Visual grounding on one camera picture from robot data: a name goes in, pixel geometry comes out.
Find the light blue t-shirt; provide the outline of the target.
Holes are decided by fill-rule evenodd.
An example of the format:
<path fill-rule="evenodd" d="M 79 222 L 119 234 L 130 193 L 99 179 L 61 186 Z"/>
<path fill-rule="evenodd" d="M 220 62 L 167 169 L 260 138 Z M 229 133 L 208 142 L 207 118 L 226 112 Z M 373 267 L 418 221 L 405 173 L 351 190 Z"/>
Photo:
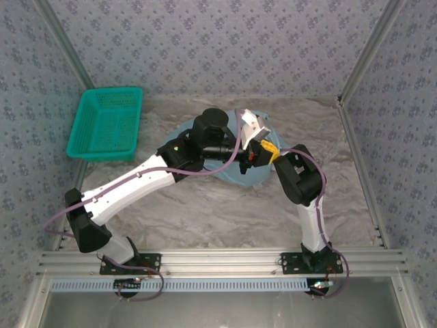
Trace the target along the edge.
<path fill-rule="evenodd" d="M 230 131 L 234 134 L 236 137 L 237 134 L 237 123 L 236 123 L 236 116 L 234 113 L 234 110 L 227 110 L 225 113 L 228 116 L 228 128 Z M 270 121 L 269 115 L 263 111 L 253 111 L 254 114 L 263 117 L 264 119 Z M 158 148 L 165 145 L 168 141 L 175 139 L 180 133 L 185 131 L 186 129 L 192 128 L 193 126 L 193 119 L 187 120 L 181 125 L 179 125 L 176 129 L 172 130 L 166 138 L 163 140 L 163 142 L 159 145 Z M 280 136 L 278 130 L 275 128 L 271 128 L 270 134 L 266 137 L 266 139 L 270 142 L 272 142 L 276 147 L 278 148 L 288 148 L 290 145 Z M 219 167 L 223 166 L 220 161 L 217 160 L 210 160 L 206 159 L 204 162 L 204 168 L 202 171 L 206 170 L 215 170 Z M 270 178 L 270 173 L 272 171 L 272 166 L 263 166 L 263 167 L 252 167 L 247 169 L 246 174 L 240 173 L 239 164 L 236 162 L 233 162 L 229 165 L 228 168 L 224 169 L 223 171 L 214 174 L 213 176 L 228 182 L 228 183 L 234 183 L 237 185 L 241 185 L 243 187 L 252 187 L 255 185 L 260 185 L 264 182 L 266 182 Z"/>

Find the green plastic basket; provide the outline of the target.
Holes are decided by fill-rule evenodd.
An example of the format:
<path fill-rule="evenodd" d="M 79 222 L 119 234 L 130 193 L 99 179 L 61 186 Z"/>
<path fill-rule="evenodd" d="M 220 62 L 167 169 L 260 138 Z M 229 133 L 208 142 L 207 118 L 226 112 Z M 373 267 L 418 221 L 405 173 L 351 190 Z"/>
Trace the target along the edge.
<path fill-rule="evenodd" d="M 67 155 L 88 162 L 133 160 L 142 102 L 140 87 L 104 87 L 84 92 Z"/>

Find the small black controller board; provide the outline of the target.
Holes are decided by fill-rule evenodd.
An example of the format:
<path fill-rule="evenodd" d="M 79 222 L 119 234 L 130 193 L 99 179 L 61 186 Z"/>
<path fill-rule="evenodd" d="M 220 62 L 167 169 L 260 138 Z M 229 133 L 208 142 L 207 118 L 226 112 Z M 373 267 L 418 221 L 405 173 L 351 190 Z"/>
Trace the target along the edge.
<path fill-rule="evenodd" d="M 315 297 L 324 297 L 331 286 L 334 285 L 332 281 L 329 279 L 307 279 L 307 285 L 309 287 L 309 290 L 306 291 L 308 295 L 315 296 Z"/>
<path fill-rule="evenodd" d="M 115 294 L 120 299 L 130 299 L 139 293 L 141 281 L 138 279 L 116 279 L 113 282 Z"/>

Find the steel sheet panel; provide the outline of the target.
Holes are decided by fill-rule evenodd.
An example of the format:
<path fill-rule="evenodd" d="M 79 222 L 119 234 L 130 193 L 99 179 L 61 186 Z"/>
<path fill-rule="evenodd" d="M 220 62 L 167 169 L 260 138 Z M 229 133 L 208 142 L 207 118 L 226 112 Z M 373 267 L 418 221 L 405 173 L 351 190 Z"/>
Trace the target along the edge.
<path fill-rule="evenodd" d="M 53 293 L 40 328 L 406 328 L 390 301 L 304 293 L 165 293 L 145 302 L 112 293 Z"/>

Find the aluminium side rail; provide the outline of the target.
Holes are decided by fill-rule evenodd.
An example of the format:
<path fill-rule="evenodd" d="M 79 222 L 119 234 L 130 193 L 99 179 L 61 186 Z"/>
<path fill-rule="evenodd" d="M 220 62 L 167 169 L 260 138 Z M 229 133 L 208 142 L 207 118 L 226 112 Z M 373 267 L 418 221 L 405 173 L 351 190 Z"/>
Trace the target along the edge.
<path fill-rule="evenodd" d="M 83 185 L 83 181 L 85 178 L 86 170 L 87 170 L 87 162 L 84 160 L 78 160 L 76 162 L 76 169 L 74 171 L 74 177 L 72 179 L 72 183 L 68 187 L 68 190 L 73 189 L 73 188 L 81 190 L 82 185 Z M 55 227 L 57 228 L 58 231 L 60 231 L 62 233 L 67 233 L 67 234 L 70 233 L 70 225 L 69 225 L 68 219 L 65 215 L 57 221 L 57 224 Z M 59 251 L 59 250 L 63 249 L 62 244 L 66 239 L 69 239 L 69 237 L 64 236 L 64 235 L 58 235 L 58 234 L 55 235 L 55 237 L 53 239 L 52 250 Z"/>
<path fill-rule="evenodd" d="M 373 222 L 373 225 L 375 226 L 375 231 L 378 232 L 378 244 L 379 246 L 390 249 L 391 244 L 388 237 L 388 234 L 386 233 L 384 221 L 382 218 L 382 215 L 380 214 L 380 210 L 376 201 L 375 194 L 372 189 L 371 181 L 369 179 L 365 162 L 363 160 L 363 156 L 361 154 L 361 150 L 359 148 L 358 140 L 356 138 L 356 135 L 354 133 L 354 129 L 348 114 L 348 111 L 346 110 L 342 97 L 338 96 L 337 98 L 338 103 L 338 112 L 341 119 L 341 123 L 343 124 L 343 128 L 346 134 L 346 138 L 348 140 L 348 144 L 352 153 L 352 157 L 354 159 L 354 163 L 356 166 L 356 171 L 358 174 L 358 178 L 363 190 L 363 195 L 365 197 L 365 201 L 369 210 L 369 214 L 371 217 L 371 220 Z"/>

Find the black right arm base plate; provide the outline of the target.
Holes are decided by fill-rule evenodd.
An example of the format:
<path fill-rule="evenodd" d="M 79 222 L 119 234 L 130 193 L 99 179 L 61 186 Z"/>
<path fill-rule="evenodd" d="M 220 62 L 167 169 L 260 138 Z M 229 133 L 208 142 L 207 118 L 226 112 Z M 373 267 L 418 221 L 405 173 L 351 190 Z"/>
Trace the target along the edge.
<path fill-rule="evenodd" d="M 338 254 L 286 252 L 279 261 L 283 274 L 327 274 L 343 273 L 343 265 Z"/>

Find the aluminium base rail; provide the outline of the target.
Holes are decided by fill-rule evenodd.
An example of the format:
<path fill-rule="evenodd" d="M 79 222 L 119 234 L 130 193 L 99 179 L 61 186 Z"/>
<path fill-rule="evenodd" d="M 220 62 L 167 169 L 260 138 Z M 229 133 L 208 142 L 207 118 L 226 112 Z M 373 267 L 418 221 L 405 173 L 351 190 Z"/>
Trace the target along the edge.
<path fill-rule="evenodd" d="M 166 277 L 278 277 L 282 276 L 284 249 L 176 249 L 160 250 L 160 272 Z M 346 248 L 341 253 L 343 273 L 329 277 L 391 277 L 408 275 L 400 250 Z M 95 277 L 100 273 L 96 254 L 48 251 L 42 254 L 36 275 L 40 277 Z"/>

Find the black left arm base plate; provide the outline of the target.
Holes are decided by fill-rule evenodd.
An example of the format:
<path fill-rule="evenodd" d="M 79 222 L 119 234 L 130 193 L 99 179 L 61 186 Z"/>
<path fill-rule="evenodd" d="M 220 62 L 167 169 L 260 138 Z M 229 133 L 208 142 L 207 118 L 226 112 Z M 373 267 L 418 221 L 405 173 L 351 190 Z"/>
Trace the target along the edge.
<path fill-rule="evenodd" d="M 126 269 L 114 265 L 106 256 L 102 256 L 100 259 L 101 275 L 154 275 L 154 272 L 147 271 L 145 268 L 160 271 L 162 256 L 159 253 L 140 253 L 128 262 L 123 263 L 126 267 L 139 267 L 139 269 Z"/>

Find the aluminium corner post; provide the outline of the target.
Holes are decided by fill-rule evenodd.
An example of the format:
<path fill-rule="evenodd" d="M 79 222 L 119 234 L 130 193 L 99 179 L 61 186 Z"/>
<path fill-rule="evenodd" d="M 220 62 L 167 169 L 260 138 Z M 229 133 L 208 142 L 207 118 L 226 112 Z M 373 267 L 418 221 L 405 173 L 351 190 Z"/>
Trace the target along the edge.
<path fill-rule="evenodd" d="M 341 107 L 345 107 L 350 101 L 405 3 L 406 0 L 387 0 L 380 17 L 364 44 L 363 50 L 360 52 L 351 73 L 338 95 Z"/>
<path fill-rule="evenodd" d="M 88 74 L 85 66 L 83 65 L 79 54 L 74 49 L 65 29 L 63 28 L 61 21 L 58 19 L 52 5 L 49 0 L 32 0 L 39 13 L 41 14 L 44 22 L 46 23 L 49 31 L 52 33 L 58 46 L 60 47 L 64 57 L 69 63 L 72 71 L 75 73 L 77 79 L 81 85 L 86 89 L 94 89 L 95 85 Z"/>

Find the aluminium frame beam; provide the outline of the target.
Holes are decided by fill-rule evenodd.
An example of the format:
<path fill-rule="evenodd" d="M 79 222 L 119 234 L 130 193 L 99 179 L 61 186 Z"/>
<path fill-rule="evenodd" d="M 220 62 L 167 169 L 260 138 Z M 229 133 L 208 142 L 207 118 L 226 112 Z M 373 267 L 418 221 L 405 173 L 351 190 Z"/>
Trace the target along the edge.
<path fill-rule="evenodd" d="M 16 328 L 39 328 L 51 289 L 51 278 L 37 277 L 32 282 Z"/>
<path fill-rule="evenodd" d="M 412 279 L 398 275 L 391 280 L 406 328 L 428 328 Z"/>

